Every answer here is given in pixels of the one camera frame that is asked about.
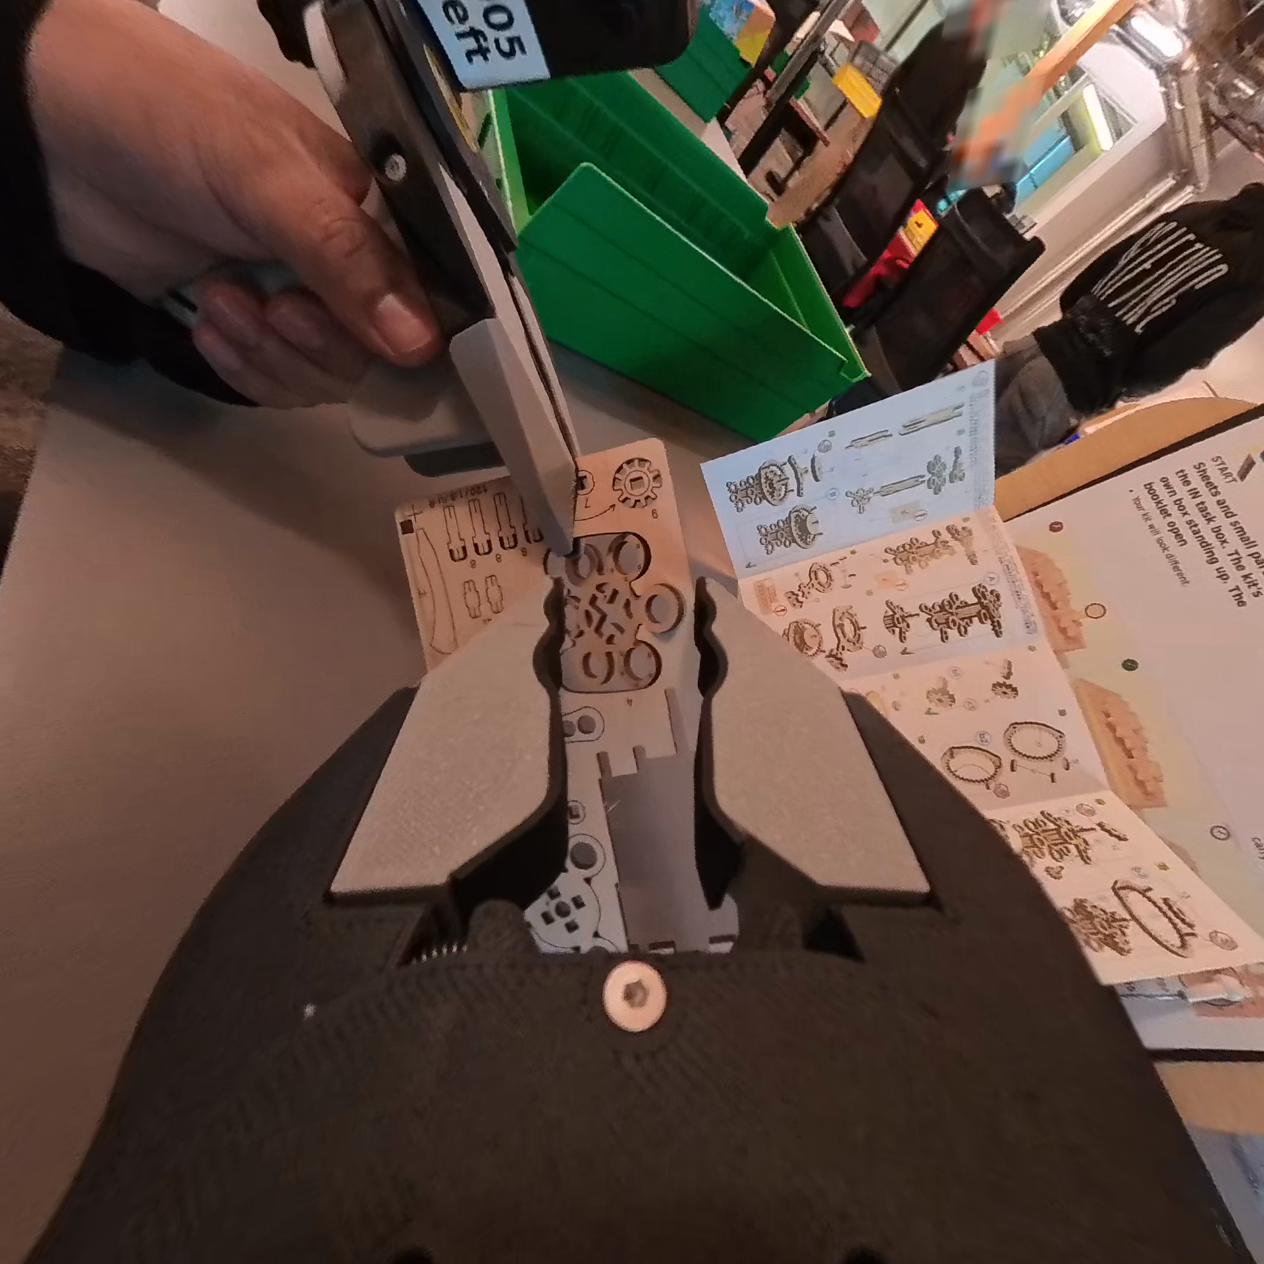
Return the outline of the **brown cardboard sheet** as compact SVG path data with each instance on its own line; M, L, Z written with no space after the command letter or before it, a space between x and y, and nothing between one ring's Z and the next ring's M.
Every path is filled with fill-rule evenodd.
M1010 522L1083 487L1138 469L1261 417L1261 404L1190 397L1115 412L1091 432L998 478L995 508Z

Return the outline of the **folded instruction booklet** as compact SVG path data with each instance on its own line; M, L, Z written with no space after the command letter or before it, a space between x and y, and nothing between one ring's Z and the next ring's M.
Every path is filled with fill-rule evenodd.
M742 603L1023 860L1106 985L1261 963L1122 797L993 508L990 362L701 466Z

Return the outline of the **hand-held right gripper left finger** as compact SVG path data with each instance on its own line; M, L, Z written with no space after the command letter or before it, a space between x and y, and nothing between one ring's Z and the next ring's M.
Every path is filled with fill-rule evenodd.
M530 906L564 865L563 594L530 590L417 687L331 882Z

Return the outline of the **wooden parts sheet with pegs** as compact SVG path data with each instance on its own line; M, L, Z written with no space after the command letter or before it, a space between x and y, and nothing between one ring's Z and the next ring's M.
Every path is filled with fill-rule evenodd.
M545 581L549 549L507 477L394 510L426 671L433 671Z

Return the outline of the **small green plastic bin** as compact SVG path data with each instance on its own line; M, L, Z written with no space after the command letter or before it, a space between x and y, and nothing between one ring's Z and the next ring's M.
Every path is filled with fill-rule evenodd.
M716 119L748 70L749 63L704 7L683 54L656 67L658 76L704 122Z

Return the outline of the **laser-cut wooden parts sheet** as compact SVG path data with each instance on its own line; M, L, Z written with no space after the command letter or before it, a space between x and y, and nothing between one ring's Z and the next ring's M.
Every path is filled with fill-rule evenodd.
M546 954L728 952L730 897L709 907L685 793L698 745L695 585L662 442L585 459L563 582L563 871L527 909Z

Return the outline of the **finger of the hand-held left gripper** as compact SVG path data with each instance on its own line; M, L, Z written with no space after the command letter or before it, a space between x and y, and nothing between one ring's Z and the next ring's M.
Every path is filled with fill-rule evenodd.
M579 445L558 377L516 262L495 262L497 373L506 417L495 414L495 447L512 472L545 472L546 462L560 466L570 459L579 474Z
M570 553L576 436L548 347L521 325L486 319L454 335L448 353L545 543Z

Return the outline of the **black metal shelf rack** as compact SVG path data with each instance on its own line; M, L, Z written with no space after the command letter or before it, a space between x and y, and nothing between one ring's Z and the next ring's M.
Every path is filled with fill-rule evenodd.
M743 176L782 192L847 104L832 78L862 42L880 37L885 3L713 3L743 70L716 110Z

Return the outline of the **black bag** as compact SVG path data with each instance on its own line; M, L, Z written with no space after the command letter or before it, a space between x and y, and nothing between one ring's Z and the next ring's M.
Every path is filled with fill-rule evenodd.
M901 278L861 305L852 331L867 376L846 406L939 377L1044 251L1046 243L1022 233L986 191L958 197Z

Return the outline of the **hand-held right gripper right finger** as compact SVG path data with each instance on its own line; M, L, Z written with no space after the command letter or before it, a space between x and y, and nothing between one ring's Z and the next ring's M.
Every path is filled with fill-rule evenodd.
M697 584L700 882L710 906L775 880L829 904L916 906L930 885L844 690L715 579Z

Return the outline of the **person's left hand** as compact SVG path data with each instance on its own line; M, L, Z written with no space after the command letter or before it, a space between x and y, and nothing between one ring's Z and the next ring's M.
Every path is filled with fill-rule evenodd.
M187 284L194 364L262 406L345 401L442 347L354 146L140 3L51 3L26 58L63 245L141 302Z

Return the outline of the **white task instruction card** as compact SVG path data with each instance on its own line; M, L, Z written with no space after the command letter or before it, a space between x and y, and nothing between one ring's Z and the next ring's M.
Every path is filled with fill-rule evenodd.
M1261 1061L1262 420L1005 522L1095 743L1142 826L1100 901L1168 1058Z

